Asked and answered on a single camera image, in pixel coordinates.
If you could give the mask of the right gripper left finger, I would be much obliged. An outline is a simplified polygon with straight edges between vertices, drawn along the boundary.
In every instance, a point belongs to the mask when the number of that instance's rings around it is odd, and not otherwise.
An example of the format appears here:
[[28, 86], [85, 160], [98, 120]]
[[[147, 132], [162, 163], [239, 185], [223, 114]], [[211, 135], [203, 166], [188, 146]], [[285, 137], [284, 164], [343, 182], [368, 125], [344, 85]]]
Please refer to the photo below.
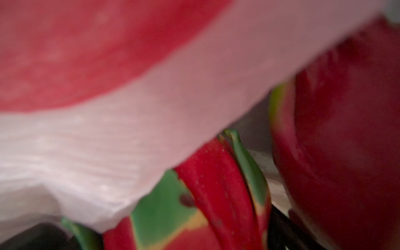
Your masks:
[[77, 250], [78, 241], [52, 224], [38, 224], [1, 243], [1, 250]]

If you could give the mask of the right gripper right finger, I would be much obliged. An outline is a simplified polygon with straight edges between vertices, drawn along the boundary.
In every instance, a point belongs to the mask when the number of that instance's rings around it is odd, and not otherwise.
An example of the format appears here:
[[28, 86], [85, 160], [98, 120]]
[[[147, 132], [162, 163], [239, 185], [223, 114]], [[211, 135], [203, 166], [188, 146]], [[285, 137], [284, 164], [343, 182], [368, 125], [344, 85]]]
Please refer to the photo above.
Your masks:
[[270, 214], [268, 249], [325, 250], [275, 206], [272, 206]]

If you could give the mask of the red dragon fruit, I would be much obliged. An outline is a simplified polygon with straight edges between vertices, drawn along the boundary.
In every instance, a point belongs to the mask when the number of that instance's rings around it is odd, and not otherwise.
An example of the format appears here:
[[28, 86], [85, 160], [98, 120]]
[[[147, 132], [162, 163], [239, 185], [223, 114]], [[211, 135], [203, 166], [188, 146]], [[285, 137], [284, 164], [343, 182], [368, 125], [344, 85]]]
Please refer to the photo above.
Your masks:
[[227, 129], [102, 234], [62, 219], [83, 250], [265, 250], [271, 196], [239, 134]]

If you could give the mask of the red round lychee fruit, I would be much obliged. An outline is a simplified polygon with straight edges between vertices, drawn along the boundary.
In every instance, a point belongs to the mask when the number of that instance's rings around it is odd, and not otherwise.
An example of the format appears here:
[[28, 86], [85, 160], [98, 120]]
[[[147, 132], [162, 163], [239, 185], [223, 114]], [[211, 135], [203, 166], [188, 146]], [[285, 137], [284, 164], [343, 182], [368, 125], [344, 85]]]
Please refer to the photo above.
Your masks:
[[327, 249], [400, 247], [400, 27], [379, 16], [270, 96], [275, 164]]

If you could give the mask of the pink plastic bag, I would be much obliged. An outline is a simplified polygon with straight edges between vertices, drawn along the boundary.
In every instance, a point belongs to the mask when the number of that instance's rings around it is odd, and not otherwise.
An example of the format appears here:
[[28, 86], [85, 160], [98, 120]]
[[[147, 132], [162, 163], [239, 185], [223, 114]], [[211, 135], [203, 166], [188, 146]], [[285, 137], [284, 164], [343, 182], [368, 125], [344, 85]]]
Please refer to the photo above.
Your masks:
[[1, 240], [113, 228], [386, 1], [1, 1]]

